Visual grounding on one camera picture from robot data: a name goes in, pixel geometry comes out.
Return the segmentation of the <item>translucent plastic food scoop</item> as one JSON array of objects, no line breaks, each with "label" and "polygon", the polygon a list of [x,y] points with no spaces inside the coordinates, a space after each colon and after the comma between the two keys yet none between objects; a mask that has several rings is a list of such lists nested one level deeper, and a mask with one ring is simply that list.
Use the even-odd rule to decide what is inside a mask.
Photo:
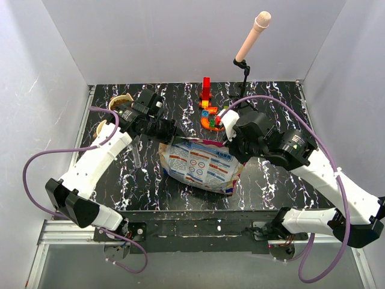
[{"label": "translucent plastic food scoop", "polygon": [[133,141],[131,143],[132,146],[132,154],[134,159],[134,166],[139,169],[141,168],[141,160],[140,160],[140,154],[138,150],[138,143],[136,141]]}]

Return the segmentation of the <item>pink pet food bag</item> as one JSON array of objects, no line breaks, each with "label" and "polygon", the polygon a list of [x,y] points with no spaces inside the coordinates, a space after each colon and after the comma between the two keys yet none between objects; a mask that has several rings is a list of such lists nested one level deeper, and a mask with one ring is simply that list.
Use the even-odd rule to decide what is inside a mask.
[{"label": "pink pet food bag", "polygon": [[185,138],[178,144],[160,144],[163,171],[175,180],[223,195],[231,195],[244,164],[217,141]]}]

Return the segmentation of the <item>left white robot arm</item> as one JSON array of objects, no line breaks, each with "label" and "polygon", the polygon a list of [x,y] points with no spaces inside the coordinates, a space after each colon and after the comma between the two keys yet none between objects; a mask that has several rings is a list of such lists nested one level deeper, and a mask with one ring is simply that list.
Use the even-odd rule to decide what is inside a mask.
[{"label": "left white robot arm", "polygon": [[113,111],[116,116],[102,126],[92,144],[94,148],[84,152],[60,179],[51,178],[45,189],[54,208],[80,228],[102,227],[113,240],[120,241],[128,233],[123,216],[91,200],[100,177],[121,151],[134,147],[137,137],[145,135],[158,143],[171,145],[182,141],[186,135],[175,120],[151,115],[146,107],[120,104]]}]

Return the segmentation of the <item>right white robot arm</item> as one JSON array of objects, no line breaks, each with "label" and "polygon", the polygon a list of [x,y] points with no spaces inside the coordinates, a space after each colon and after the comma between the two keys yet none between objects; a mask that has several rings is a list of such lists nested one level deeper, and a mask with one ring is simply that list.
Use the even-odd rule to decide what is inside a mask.
[{"label": "right white robot arm", "polygon": [[283,207],[265,225],[266,234],[283,240],[293,234],[316,233],[342,241],[349,230],[347,245],[354,248],[379,239],[384,229],[384,199],[364,191],[342,172],[334,172],[312,138],[299,130],[227,128],[225,132],[225,145],[240,163],[261,157],[309,183],[334,206],[327,210]]}]

